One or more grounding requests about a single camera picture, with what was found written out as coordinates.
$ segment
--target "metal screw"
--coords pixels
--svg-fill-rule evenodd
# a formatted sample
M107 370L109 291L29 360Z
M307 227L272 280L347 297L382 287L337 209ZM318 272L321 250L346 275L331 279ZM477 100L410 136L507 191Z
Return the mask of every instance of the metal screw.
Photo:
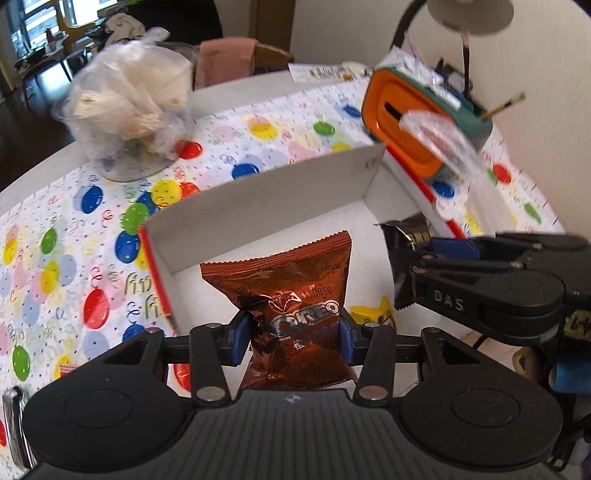
M201 387L197 390L197 398L203 401L219 401L226 396L223 388L210 385L209 387Z
M359 396L365 400L383 400L388 396L388 390L379 385L366 385L359 389Z

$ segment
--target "red foil wrapper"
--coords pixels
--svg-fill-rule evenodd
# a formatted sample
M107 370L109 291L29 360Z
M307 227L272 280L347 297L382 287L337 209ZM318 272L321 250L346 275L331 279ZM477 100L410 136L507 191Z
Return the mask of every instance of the red foil wrapper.
M340 232L271 257L201 264L205 281L255 317L241 388L304 390L355 379L339 352L350 256L351 237Z

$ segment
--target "red balloon print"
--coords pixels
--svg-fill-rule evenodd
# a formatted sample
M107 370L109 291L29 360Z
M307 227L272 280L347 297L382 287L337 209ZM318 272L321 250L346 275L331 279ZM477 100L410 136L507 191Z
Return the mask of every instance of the red balloon print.
M84 323L88 328L97 330L109 318L109 300L100 288L95 288L86 297L84 303Z
M495 174L496 179L501 183L504 183L505 185L509 185L511 183L511 173L504 165L495 163L492 166L492 172Z
M2 420L0 420L0 445L5 447L7 445L6 441L6 429L4 428L4 424Z
M199 193L199 187L190 181L181 184L181 192L183 192L183 198L190 197L191 195L195 195Z
M174 376L184 390L191 391L191 370L188 364L174 364Z
M177 154L183 160L191 160L203 152L203 147L197 142L182 141L177 145Z

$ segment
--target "white table surface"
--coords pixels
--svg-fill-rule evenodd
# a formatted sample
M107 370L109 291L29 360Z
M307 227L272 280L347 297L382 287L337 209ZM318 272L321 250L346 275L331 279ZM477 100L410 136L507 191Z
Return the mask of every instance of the white table surface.
M193 118L201 118L309 88L314 85L294 82L288 71L257 75L193 92L190 111ZM0 215L87 162L78 142L62 148L0 192Z

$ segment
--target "open box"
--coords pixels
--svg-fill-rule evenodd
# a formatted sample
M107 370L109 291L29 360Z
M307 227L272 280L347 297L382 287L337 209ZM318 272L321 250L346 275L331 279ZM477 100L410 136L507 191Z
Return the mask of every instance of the open box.
M237 312L201 278L200 263L266 257L342 230L353 241L345 307L377 306L383 296L393 305L394 281L376 224L419 208L383 157L383 144L325 155L240 178L152 216L140 236L176 332L186 335L197 325L228 323ZM469 331L418 305L396 312L395 321L403 335L432 325L460 337ZM232 395L250 356L247 352L236 368L224 367Z

